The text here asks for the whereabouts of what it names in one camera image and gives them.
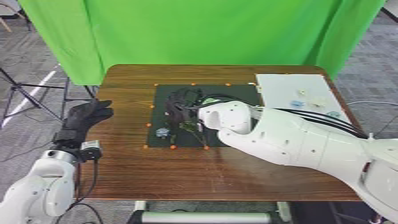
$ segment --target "white panel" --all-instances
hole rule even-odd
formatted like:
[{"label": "white panel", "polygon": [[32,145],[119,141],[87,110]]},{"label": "white panel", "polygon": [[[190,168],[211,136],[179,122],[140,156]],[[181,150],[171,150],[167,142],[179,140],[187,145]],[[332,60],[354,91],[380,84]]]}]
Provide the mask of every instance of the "white panel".
[{"label": "white panel", "polygon": [[[323,114],[336,111],[341,115],[339,119],[350,122],[320,74],[258,74],[256,77],[268,108],[299,109]],[[293,107],[291,101],[304,102],[304,106]]]}]

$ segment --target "black mat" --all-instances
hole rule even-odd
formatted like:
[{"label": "black mat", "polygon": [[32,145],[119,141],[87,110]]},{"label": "black mat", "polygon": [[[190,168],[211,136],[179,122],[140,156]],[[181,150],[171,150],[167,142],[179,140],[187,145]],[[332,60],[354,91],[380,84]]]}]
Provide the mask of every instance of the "black mat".
[{"label": "black mat", "polygon": [[[165,127],[165,100],[171,93],[181,88],[201,88],[204,94],[222,93],[235,97],[238,97],[245,103],[251,105],[259,105],[259,94],[256,90],[256,86],[252,85],[160,85],[156,87],[155,99],[153,99],[153,116],[151,116],[151,128],[148,133],[148,146],[149,147],[169,147],[171,146],[171,139],[162,139],[156,137],[156,130]],[[206,129],[206,143],[210,147],[222,147],[226,146],[217,138],[217,131]],[[183,129],[178,130],[178,138],[176,138],[176,146],[178,147],[203,147],[203,143],[195,139],[190,132]]]}]

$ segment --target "table leg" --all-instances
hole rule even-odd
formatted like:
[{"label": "table leg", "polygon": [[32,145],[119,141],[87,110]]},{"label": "table leg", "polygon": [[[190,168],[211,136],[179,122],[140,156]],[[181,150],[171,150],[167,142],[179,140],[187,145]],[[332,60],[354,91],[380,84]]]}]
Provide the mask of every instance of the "table leg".
[{"label": "table leg", "polygon": [[7,25],[7,23],[5,23],[5,21],[4,21],[4,18],[2,18],[2,17],[0,17],[0,23],[2,23],[2,25],[4,25],[5,30],[7,30],[9,32],[12,32],[12,30],[11,30],[11,28],[9,28],[9,25]]}]

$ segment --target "light stand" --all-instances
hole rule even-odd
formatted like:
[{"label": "light stand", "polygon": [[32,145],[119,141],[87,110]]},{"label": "light stand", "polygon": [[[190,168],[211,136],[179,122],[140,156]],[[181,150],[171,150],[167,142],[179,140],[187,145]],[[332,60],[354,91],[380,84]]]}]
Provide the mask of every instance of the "light stand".
[{"label": "light stand", "polygon": [[[75,101],[75,100],[91,100],[91,99],[68,99],[69,78],[66,80],[66,86],[64,87],[59,87],[59,86],[46,86],[46,85],[34,85],[34,84],[18,83],[14,81],[14,79],[11,78],[7,72],[4,71],[2,68],[0,68],[0,73],[4,75],[4,80],[11,84],[9,96],[7,96],[7,103],[5,103],[5,110],[4,110],[4,115],[2,115],[2,118],[0,118],[0,129],[4,127],[4,121],[5,121],[5,119],[9,117],[12,117],[14,115],[20,114],[20,112],[16,112],[14,114],[9,114],[9,107],[11,107],[11,102],[12,102],[12,97],[14,97],[14,93],[16,92],[21,93],[21,95],[23,95],[25,99],[28,100],[28,102],[32,103],[34,107],[39,108],[50,114],[50,116],[62,122],[62,120],[64,120],[66,102]],[[34,98],[34,96],[30,95],[30,93],[23,89],[23,87],[39,87],[39,88],[46,88],[46,89],[62,89],[64,90],[60,115],[57,115],[55,112],[50,110],[50,108],[46,107],[46,105],[41,103],[41,101]],[[84,87],[85,87],[85,90],[87,90],[87,93],[89,93],[91,98],[94,98],[94,93],[92,93],[89,87],[87,86],[84,86]]]}]

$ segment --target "green backdrop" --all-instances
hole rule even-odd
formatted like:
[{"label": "green backdrop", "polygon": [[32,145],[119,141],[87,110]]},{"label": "green backdrop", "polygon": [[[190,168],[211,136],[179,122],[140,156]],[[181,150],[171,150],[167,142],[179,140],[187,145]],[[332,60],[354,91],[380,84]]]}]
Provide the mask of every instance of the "green backdrop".
[{"label": "green backdrop", "polygon": [[334,78],[384,0],[20,3],[75,84],[98,85],[114,64],[318,65]]}]

